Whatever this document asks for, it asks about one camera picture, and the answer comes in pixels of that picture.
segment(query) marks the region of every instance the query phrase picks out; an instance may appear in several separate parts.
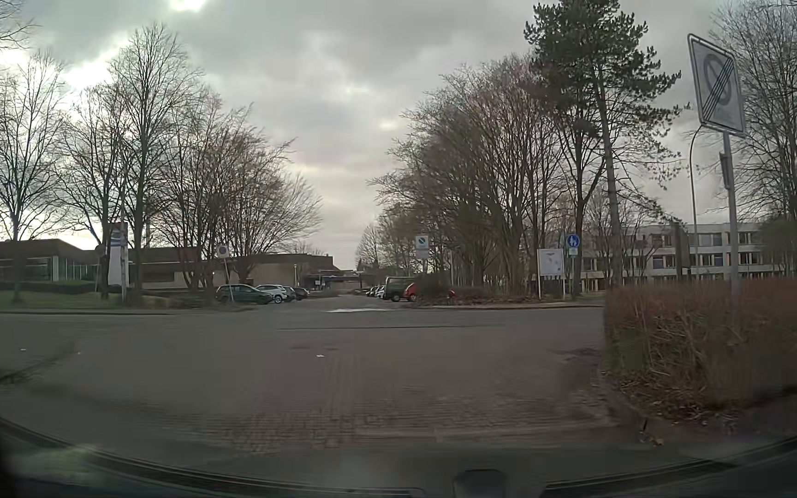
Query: road marking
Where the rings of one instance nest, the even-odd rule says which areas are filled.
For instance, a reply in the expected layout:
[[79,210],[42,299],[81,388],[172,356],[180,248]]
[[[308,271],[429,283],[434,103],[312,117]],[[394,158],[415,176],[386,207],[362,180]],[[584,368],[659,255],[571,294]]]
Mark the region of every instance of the road marking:
[[392,311],[392,310],[383,309],[383,308],[338,308],[338,309],[330,309],[325,313],[356,313],[359,311]]

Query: sign post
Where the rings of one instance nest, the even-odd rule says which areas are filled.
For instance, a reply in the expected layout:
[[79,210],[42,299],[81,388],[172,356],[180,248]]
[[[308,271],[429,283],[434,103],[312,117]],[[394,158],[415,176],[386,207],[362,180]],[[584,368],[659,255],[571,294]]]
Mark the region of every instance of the sign post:
[[229,300],[236,302],[232,294],[232,285],[229,285],[229,268],[227,267],[227,258],[229,257],[229,246],[226,243],[217,246],[216,256],[218,259],[223,260],[223,277],[226,279],[226,284],[229,288]]
[[[568,255],[570,256],[570,284],[568,285],[570,288],[574,284],[574,272],[577,269],[576,257],[577,253],[579,253],[580,236],[576,233],[569,234],[568,238],[565,240],[565,244],[568,247]],[[574,289],[571,289],[570,293],[571,296],[574,296]]]
[[736,315],[739,303],[739,236],[737,233],[737,194],[734,185],[731,135],[746,136],[746,114],[739,74],[733,54],[696,35],[688,35],[697,113],[703,127],[721,132],[724,152],[719,156],[725,189],[728,191],[728,216],[731,224],[731,305]]
[[423,262],[423,274],[427,273],[427,262],[429,259],[429,236],[417,235],[414,237],[414,248],[417,252],[417,259]]

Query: shrub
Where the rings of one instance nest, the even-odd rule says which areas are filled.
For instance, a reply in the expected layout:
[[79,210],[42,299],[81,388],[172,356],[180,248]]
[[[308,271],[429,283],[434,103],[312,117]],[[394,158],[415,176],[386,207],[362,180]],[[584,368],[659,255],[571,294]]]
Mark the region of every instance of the shrub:
[[[14,288],[14,282],[0,281],[0,291],[10,291]],[[59,281],[59,282],[21,282],[20,288],[31,292],[52,292],[56,294],[84,294],[94,292],[96,285],[94,282],[83,281]]]
[[181,293],[168,297],[169,306],[176,309],[198,309],[207,306],[207,300],[202,292]]
[[157,296],[143,296],[143,307],[152,309],[166,309],[170,304],[168,298],[160,298]]
[[746,405],[797,385],[797,280],[625,287],[605,306],[607,367],[626,387],[681,410]]

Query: curb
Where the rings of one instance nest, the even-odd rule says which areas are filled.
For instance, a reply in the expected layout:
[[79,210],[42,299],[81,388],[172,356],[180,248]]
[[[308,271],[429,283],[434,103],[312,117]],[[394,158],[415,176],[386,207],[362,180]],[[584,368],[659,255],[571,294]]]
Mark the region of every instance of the curb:
[[164,311],[149,311],[149,312],[142,312],[138,313],[137,311],[94,311],[91,309],[65,309],[65,310],[54,310],[54,309],[1,309],[0,314],[133,314],[133,315],[143,315],[143,314],[174,314]]
[[410,309],[459,309],[459,310],[502,310],[502,311],[509,311],[509,310],[528,310],[528,309],[565,309],[565,308],[603,308],[604,305],[601,304],[583,304],[583,303],[568,303],[568,304],[558,304],[558,305],[537,305],[537,306],[501,306],[501,305],[458,305],[458,306],[448,306],[448,305],[437,305],[437,306],[414,306],[408,307]]

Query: road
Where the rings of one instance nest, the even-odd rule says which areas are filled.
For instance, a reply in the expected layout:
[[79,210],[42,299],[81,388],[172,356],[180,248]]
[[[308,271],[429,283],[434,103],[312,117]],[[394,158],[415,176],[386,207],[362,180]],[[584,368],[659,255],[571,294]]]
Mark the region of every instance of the road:
[[419,310],[362,296],[242,313],[0,314],[0,415],[128,457],[626,440],[594,382],[601,310]]

